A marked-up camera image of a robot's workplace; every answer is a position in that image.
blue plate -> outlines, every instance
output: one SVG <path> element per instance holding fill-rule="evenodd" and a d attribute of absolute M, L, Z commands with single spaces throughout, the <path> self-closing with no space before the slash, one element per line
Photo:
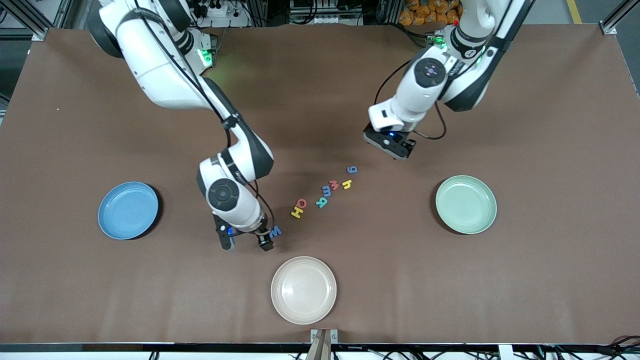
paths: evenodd
<path fill-rule="evenodd" d="M 137 181 L 113 188 L 100 203 L 98 225 L 116 240 L 142 235 L 156 221 L 160 205 L 151 186 Z"/>

table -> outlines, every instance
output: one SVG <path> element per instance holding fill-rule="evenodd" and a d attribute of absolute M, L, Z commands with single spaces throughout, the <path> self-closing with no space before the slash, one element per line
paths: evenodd
<path fill-rule="evenodd" d="M 391 27 L 229 29 L 211 76 L 272 148 L 260 190 L 283 234 L 220 248 L 195 182 L 225 144 L 214 114 L 152 104 L 87 31 L 34 43 L 0 128 L 2 342 L 308 341 L 608 343 L 640 332 L 640 101 L 614 37 L 524 26 L 482 103 L 394 161 L 362 140 L 380 83 L 417 50 Z M 391 96 L 399 77 L 381 94 Z M 438 134 L 434 111 L 419 129 Z M 349 175 L 346 167 L 359 172 Z M 470 174 L 496 194 L 494 225 L 455 234 L 440 182 Z M 328 181 L 353 180 L 301 219 Z M 102 197 L 154 185 L 158 226 L 104 236 Z M 271 305 L 295 256 L 334 271 L 332 312 L 308 326 Z"/>

plate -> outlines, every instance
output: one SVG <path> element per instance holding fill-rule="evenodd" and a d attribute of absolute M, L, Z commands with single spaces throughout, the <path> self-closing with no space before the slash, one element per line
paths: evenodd
<path fill-rule="evenodd" d="M 329 266 L 309 256 L 288 260 L 271 281 L 273 306 L 285 320 L 297 325 L 322 320 L 333 308 L 337 292 Z"/>
<path fill-rule="evenodd" d="M 98 208 L 98 225 L 102 232 L 116 240 L 139 237 L 158 216 L 159 200 L 151 186 L 137 181 L 113 188 Z"/>
<path fill-rule="evenodd" d="M 489 186 L 467 175 L 446 179 L 436 193 L 436 209 L 442 221 L 463 234 L 478 234 L 495 220 L 498 204 Z"/>

white robotic arm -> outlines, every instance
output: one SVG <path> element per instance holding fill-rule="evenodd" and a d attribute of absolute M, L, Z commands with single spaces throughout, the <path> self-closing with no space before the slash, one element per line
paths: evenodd
<path fill-rule="evenodd" d="M 437 100 L 454 111 L 480 102 L 532 0 L 461 2 L 465 10 L 460 23 L 436 32 L 439 41 L 413 57 L 396 94 L 369 107 L 365 141 L 395 159 L 409 157 L 416 143 L 408 136 Z"/>
<path fill-rule="evenodd" d="M 217 84 L 197 75 L 206 65 L 202 49 L 193 49 L 193 41 L 186 47 L 177 45 L 176 38 L 189 38 L 185 34 L 194 31 L 187 28 L 187 18 L 184 0 L 115 0 L 100 9 L 90 30 L 107 53 L 124 57 L 151 101 L 168 109 L 212 109 L 223 128 L 233 132 L 238 139 L 233 146 L 200 163 L 198 187 L 225 250 L 233 249 L 237 235 L 228 233 L 230 227 L 256 234 L 260 247 L 270 250 L 268 218 L 245 186 L 269 174 L 273 153 Z M 198 36 L 205 35 L 197 31 Z"/>

yellow tape line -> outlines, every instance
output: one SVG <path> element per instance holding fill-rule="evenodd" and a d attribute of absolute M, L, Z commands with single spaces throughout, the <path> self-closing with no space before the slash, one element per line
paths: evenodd
<path fill-rule="evenodd" d="M 580 13 L 578 12 L 578 6 L 575 4 L 575 0 L 566 0 L 566 4 L 569 6 L 569 12 L 574 24 L 582 24 Z"/>

